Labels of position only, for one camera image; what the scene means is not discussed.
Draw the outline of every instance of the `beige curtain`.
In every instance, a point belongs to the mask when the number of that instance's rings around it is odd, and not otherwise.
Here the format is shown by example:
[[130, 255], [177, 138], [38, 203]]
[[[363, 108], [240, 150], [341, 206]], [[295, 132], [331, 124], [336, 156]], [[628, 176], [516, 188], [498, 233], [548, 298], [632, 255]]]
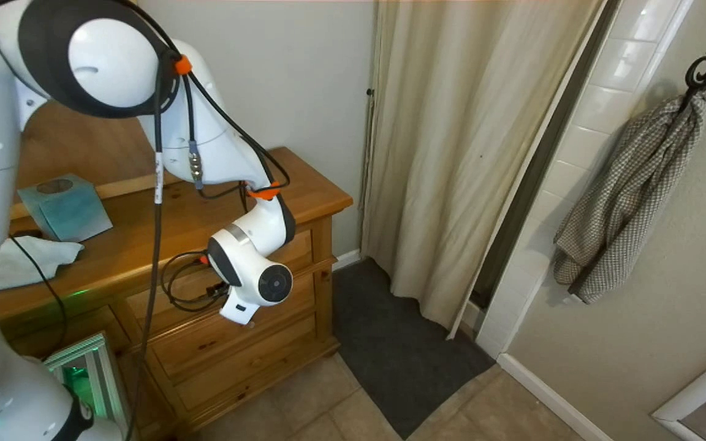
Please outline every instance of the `beige curtain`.
[[456, 329], [601, 0], [380, 0], [363, 251]]

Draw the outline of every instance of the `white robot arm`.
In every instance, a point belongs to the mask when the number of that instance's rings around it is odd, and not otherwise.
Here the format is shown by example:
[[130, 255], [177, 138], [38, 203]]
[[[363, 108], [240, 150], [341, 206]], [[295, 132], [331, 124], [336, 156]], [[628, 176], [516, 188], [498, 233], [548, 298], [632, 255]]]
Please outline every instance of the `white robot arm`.
[[[259, 197], [255, 209], [207, 240], [211, 265], [229, 285], [219, 314], [246, 324], [259, 306], [288, 293], [288, 269], [267, 255], [292, 240], [294, 220], [273, 193], [278, 184], [265, 151], [219, 116], [201, 56], [170, 45], [121, 0], [0, 0], [0, 242], [6, 238], [20, 131], [44, 100], [102, 118], [136, 116], [156, 168], [164, 165], [183, 182], [245, 182]], [[120, 439], [120, 432], [91, 423], [77, 399], [0, 335], [0, 439], [85, 441]]]

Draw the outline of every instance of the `baseboard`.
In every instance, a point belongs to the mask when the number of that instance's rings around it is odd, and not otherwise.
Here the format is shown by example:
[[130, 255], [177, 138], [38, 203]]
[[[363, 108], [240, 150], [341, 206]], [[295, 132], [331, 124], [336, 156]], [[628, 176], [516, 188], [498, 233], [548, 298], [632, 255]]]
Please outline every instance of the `baseboard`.
[[347, 251], [347, 252], [336, 258], [331, 269], [337, 273], [343, 266], [357, 265], [359, 260], [363, 260], [359, 251]]
[[585, 441], [610, 441], [610, 436], [582, 417], [570, 402], [553, 391], [544, 379], [526, 371], [510, 352], [498, 358], [498, 364], [525, 384], [539, 402], [544, 402], [559, 420], [564, 420]]
[[460, 315], [457, 331], [463, 331], [465, 335], [474, 340], [480, 324], [483, 324], [483, 311], [477, 308], [477, 304], [467, 302]]

